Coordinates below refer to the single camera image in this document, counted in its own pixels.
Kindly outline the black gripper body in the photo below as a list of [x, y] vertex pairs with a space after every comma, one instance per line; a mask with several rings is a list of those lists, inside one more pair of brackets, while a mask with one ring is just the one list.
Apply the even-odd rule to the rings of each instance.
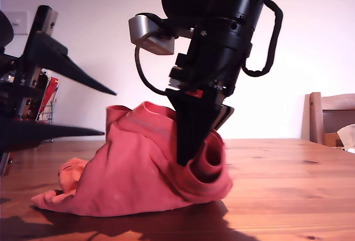
[[219, 106], [233, 94], [241, 66], [250, 55], [244, 38], [194, 39], [170, 71], [168, 99], [174, 106]]

